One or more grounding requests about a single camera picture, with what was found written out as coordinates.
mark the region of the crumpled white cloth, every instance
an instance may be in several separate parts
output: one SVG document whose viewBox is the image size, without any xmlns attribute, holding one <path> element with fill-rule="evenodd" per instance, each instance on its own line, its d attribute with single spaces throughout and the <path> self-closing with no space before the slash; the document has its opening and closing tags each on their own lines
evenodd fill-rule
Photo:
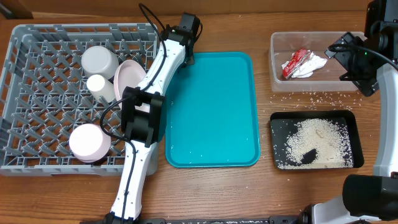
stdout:
<svg viewBox="0 0 398 224">
<path fill-rule="evenodd" d="M 327 59 L 321 58 L 319 56 L 316 56 L 314 53 L 311 53 L 310 60 L 302 64 L 300 68 L 298 68 L 297 71 L 293 73 L 292 78 L 308 78 L 313 74 L 314 70 L 325 66 L 327 61 Z M 284 69 L 288 63 L 289 61 L 284 63 L 282 65 L 282 69 Z"/>
</svg>

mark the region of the wooden table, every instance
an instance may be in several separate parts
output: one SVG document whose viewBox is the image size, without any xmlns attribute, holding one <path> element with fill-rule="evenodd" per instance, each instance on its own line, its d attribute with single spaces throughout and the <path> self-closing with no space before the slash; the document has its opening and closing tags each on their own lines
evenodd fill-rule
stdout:
<svg viewBox="0 0 398 224">
<path fill-rule="evenodd" d="M 254 66 L 261 138 L 261 158 L 252 167 L 176 169 L 160 147 L 159 169 L 146 179 L 142 198 L 144 218 L 260 218 L 296 215 L 306 205 L 341 194 L 349 174 L 372 174 L 379 146 L 380 96 L 365 98 L 344 93 L 352 106 L 361 137 L 365 165 L 360 169 L 287 171 L 272 160 L 269 117 L 276 111 L 305 110 L 309 94 L 273 93 L 269 80 L 270 37 L 283 31 L 362 31 L 366 12 L 311 12 L 199 16 L 204 30 L 196 52 L 242 51 Z M 161 16 L 164 24 L 178 24 L 180 16 Z M 4 60 L 11 30 L 18 24 L 145 22 L 143 17 L 96 17 L 2 21 L 0 61 Z M 339 104 L 318 105 L 332 110 Z M 0 177 L 0 223 L 78 223 L 97 220 L 109 212 L 120 177 L 58 176 Z"/>
</svg>

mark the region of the blue tray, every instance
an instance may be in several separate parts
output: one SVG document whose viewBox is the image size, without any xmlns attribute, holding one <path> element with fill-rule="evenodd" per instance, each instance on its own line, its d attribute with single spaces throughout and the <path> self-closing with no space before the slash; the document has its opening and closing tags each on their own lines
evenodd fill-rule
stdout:
<svg viewBox="0 0 398 224">
<path fill-rule="evenodd" d="M 166 94 L 166 158 L 175 167 L 251 166 L 260 158 L 250 57 L 198 53 Z"/>
</svg>

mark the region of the red snack wrapper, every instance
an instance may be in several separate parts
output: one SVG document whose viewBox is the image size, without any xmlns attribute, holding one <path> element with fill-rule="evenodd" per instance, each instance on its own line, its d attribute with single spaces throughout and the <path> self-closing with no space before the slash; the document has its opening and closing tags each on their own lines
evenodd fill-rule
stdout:
<svg viewBox="0 0 398 224">
<path fill-rule="evenodd" d="M 303 62 L 306 61 L 306 59 L 308 59 L 310 55 L 311 51 L 305 48 L 301 48 L 300 50 L 296 51 L 296 53 L 293 54 L 290 62 L 282 71 L 285 79 L 289 79 L 290 76 L 293 75 L 293 73 L 303 64 Z"/>
</svg>

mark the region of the gray basket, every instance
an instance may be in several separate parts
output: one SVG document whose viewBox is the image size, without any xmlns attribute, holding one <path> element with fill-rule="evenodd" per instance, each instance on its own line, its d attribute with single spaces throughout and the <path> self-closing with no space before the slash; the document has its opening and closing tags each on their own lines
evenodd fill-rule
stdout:
<svg viewBox="0 0 398 224">
<path fill-rule="evenodd" d="M 106 47 L 119 62 L 133 59 L 145 70 L 157 51 L 150 24 L 19 25 L 11 34 L 0 78 L 0 174 L 120 175 L 124 142 L 115 140 L 102 164 L 85 164 L 68 147 L 72 130 L 83 123 L 99 124 L 108 106 L 86 87 L 81 55 L 95 45 Z M 105 123 L 121 135 L 121 112 L 109 112 Z M 149 173 L 157 168 L 154 152 Z"/>
</svg>

